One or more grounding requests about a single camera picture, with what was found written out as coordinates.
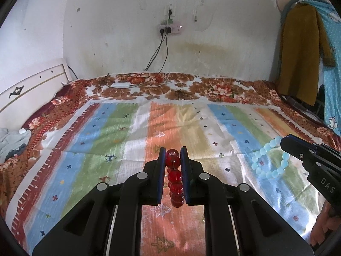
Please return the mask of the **right hand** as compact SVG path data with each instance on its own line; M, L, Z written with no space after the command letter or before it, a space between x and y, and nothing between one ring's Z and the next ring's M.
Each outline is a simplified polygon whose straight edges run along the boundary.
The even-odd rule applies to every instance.
M321 213L317 216L316 223L314 224L310 233L310 244L315 246L321 244L326 237L329 230L335 231L340 226L340 217L331 216L332 206L328 201L325 201Z

